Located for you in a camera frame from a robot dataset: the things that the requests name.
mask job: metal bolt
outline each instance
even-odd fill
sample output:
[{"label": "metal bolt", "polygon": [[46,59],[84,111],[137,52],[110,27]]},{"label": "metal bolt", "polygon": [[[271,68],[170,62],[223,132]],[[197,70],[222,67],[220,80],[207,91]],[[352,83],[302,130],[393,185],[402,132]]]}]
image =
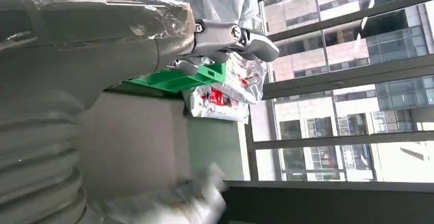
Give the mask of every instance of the metal bolt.
[{"label": "metal bolt", "polygon": [[241,39],[241,29],[238,26],[232,27],[231,33],[235,40],[239,41]]},{"label": "metal bolt", "polygon": [[203,26],[201,24],[194,24],[194,28],[196,33],[203,32]]}]

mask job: green crate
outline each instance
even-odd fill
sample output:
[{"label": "green crate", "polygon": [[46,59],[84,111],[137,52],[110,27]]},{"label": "green crate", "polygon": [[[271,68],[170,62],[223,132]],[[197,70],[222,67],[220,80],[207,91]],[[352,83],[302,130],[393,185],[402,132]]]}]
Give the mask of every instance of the green crate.
[{"label": "green crate", "polygon": [[186,76],[179,70],[166,70],[152,73],[138,78],[130,79],[125,82],[135,83],[143,86],[153,87],[173,93],[186,90],[192,87],[223,83],[226,79],[225,64],[214,64],[201,66],[194,76]]}]

